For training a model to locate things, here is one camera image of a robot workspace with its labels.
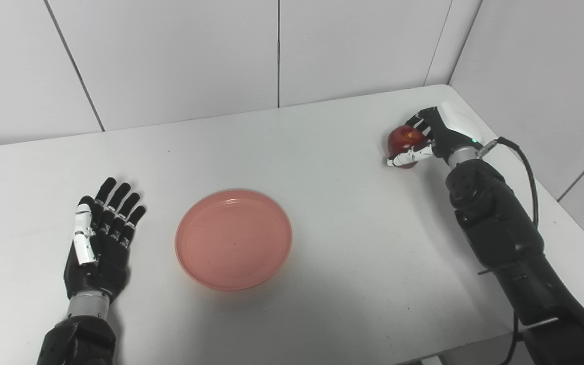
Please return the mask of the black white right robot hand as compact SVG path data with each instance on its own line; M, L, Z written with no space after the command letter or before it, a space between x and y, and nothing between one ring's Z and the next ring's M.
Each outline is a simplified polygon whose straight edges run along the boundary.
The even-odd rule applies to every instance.
M436 157L450 166L475 159L484 138L465 113L451 102L422 109L388 136L387 166L412 168L417 162Z

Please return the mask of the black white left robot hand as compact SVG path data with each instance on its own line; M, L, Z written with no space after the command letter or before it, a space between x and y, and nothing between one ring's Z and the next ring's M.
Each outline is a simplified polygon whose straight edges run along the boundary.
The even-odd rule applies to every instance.
M109 176L95 197L81 197L63 271L69 299L93 290L113 303L127 286L130 246L146 213L140 194L131 189Z

